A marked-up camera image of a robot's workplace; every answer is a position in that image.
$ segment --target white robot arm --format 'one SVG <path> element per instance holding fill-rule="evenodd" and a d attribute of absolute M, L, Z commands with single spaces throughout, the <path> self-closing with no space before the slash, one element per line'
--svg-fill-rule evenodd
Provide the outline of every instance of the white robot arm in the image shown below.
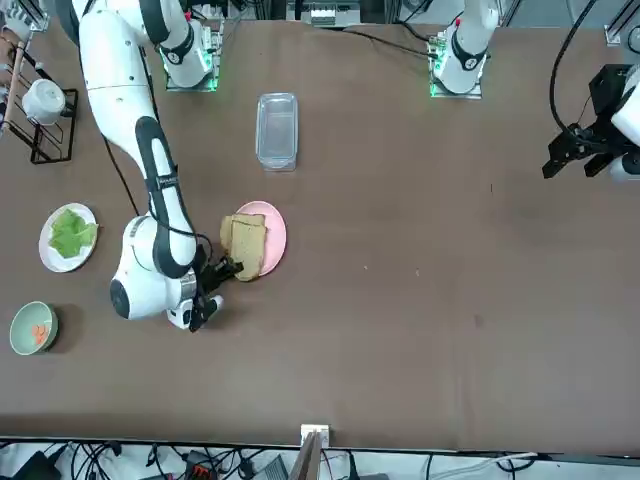
<path fill-rule="evenodd" d="M 464 94 L 476 86 L 499 19 L 495 0 L 465 0 L 464 11 L 444 32 L 447 50 L 434 71 L 447 90 Z"/>
<path fill-rule="evenodd" d="M 187 22 L 179 0 L 78 0 L 73 9 L 66 16 L 79 19 L 82 69 L 98 128 L 133 158 L 149 193 L 150 211 L 125 228 L 112 303 L 132 320 L 166 310 L 174 325 L 193 331 L 194 297 L 202 293 L 201 269 L 194 268 L 196 238 L 154 113 L 140 46 L 158 46 L 173 81 L 194 86 L 211 71 L 203 60 L 200 24 Z M 209 299 L 208 313 L 221 305 L 220 297 Z"/>

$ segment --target bowl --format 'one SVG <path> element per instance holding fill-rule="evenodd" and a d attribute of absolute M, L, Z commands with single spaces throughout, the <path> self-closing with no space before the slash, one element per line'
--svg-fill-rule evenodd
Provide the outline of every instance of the bowl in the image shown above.
<path fill-rule="evenodd" d="M 58 333 L 58 317 L 43 302 L 27 303 L 11 322 L 9 340 L 18 355 L 33 355 L 46 351 Z"/>

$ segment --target floor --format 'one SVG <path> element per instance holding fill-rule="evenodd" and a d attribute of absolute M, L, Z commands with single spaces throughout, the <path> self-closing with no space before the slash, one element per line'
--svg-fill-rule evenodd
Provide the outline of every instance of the floor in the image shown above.
<path fill-rule="evenodd" d="M 0 475 L 11 476 L 17 472 L 21 465 L 37 450 L 45 450 L 50 447 L 50 443 L 22 443 L 10 445 L 0 450 Z M 47 455 L 51 455 L 57 448 L 57 445 L 50 448 Z M 63 452 L 59 458 L 56 467 L 62 473 L 62 480 L 72 479 L 71 476 L 71 458 L 76 449 L 76 445 L 71 444 Z M 179 447 L 180 452 L 189 452 L 191 448 Z M 209 453 L 213 456 L 224 452 L 226 449 L 210 448 Z M 101 466 L 111 480 L 126 479 L 147 479 L 156 478 L 159 475 L 157 466 L 154 464 L 146 467 L 147 456 L 150 447 L 146 445 L 128 445 L 123 448 L 122 455 L 115 458 L 113 454 L 101 456 Z M 256 450 L 245 449 L 242 451 L 245 457 Z M 329 460 L 330 469 L 327 468 L 326 462 L 323 461 L 320 467 L 319 480 L 338 480 L 349 475 L 349 459 L 347 454 L 342 450 L 327 450 L 327 459 Z M 178 476 L 184 471 L 184 463 L 170 448 L 160 447 L 158 450 L 159 461 L 163 473 L 169 478 L 170 473 Z M 284 465 L 287 472 L 290 473 L 296 460 L 295 451 L 282 450 L 265 450 L 256 455 L 254 461 L 254 471 L 259 472 L 277 455 L 282 455 Z M 76 476 L 84 478 L 87 474 L 86 469 L 79 471 L 80 465 L 85 460 L 86 455 L 82 450 L 76 458 Z M 234 466 L 237 465 L 237 456 L 235 457 Z M 425 469 L 429 459 L 429 455 L 417 453 L 375 453 L 375 452 L 354 452 L 358 474 L 361 477 L 366 475 L 377 475 L 379 480 L 384 480 L 380 474 L 384 474 L 389 480 L 409 480 L 416 478 L 424 478 Z M 484 469 L 473 474 L 457 473 L 454 470 L 477 465 L 482 462 L 484 457 L 460 458 L 447 456 L 446 452 L 437 454 L 433 457 L 430 477 L 432 480 L 444 478 L 438 474 L 443 472 L 451 472 L 447 478 L 465 478 L 465 479 L 484 479 L 484 480 L 507 480 L 510 474 L 501 471 L 495 464 L 487 465 Z M 224 462 L 224 468 L 229 469 L 228 461 Z M 568 462 L 547 462 L 538 461 L 530 468 L 520 471 L 516 474 L 518 480 L 537 480 L 537 479 L 580 479 L 580 480 L 631 480 L 638 478 L 638 467 L 634 466 L 614 466 L 614 465 L 596 465 L 585 463 L 568 463 Z M 228 480 L 237 480 L 237 475 L 231 475 Z"/>

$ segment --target bread slice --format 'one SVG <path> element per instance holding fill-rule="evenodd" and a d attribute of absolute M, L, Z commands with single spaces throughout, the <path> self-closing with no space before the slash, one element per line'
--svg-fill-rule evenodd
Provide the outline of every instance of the bread slice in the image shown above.
<path fill-rule="evenodd" d="M 231 222 L 233 222 L 233 217 L 227 215 L 222 219 L 222 225 L 220 225 L 220 244 L 227 253 L 231 250 Z"/>
<path fill-rule="evenodd" d="M 261 213 L 256 213 L 255 215 L 236 213 L 233 216 L 233 221 L 246 223 L 247 225 L 262 225 L 264 227 L 264 215 Z"/>
<path fill-rule="evenodd" d="M 260 275 L 266 237 L 267 229 L 262 225 L 231 222 L 231 258 L 244 267 L 236 274 L 238 280 L 248 282 Z"/>
<path fill-rule="evenodd" d="M 225 252 L 231 251 L 231 224 L 232 222 L 242 222 L 247 225 L 262 225 L 264 226 L 264 215 L 256 214 L 249 215 L 246 213 L 237 213 L 235 215 L 228 215 L 222 219 L 222 225 L 220 226 L 220 243 Z"/>

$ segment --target brown tabletop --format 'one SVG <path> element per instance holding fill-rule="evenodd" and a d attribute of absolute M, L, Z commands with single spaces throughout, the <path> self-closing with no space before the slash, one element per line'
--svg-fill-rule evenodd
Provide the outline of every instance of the brown tabletop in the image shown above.
<path fill-rule="evenodd" d="M 399 27 L 370 31 L 420 47 Z M 565 34 L 498 31 L 481 102 L 430 99 L 419 57 L 294 23 L 240 24 L 215 94 L 164 93 L 153 56 L 196 227 L 217 239 L 256 199 L 288 225 L 281 265 L 225 285 L 226 311 L 197 334 L 113 311 L 132 211 L 84 92 L 72 162 L 32 166 L 4 138 L 0 326 L 39 299 L 63 330 L 43 356 L 0 342 L 1 433 L 296 443 L 317 422 L 335 445 L 637 452 L 640 190 L 579 163 L 540 171 Z M 33 53 L 82 88 L 57 26 Z M 602 32 L 576 36 L 557 88 L 566 122 L 616 59 Z M 258 97 L 278 91 L 299 100 L 291 174 L 254 153 Z M 140 174 L 116 157 L 144 208 Z M 73 201 L 96 213 L 98 245 L 77 272 L 50 273 L 40 228 Z"/>

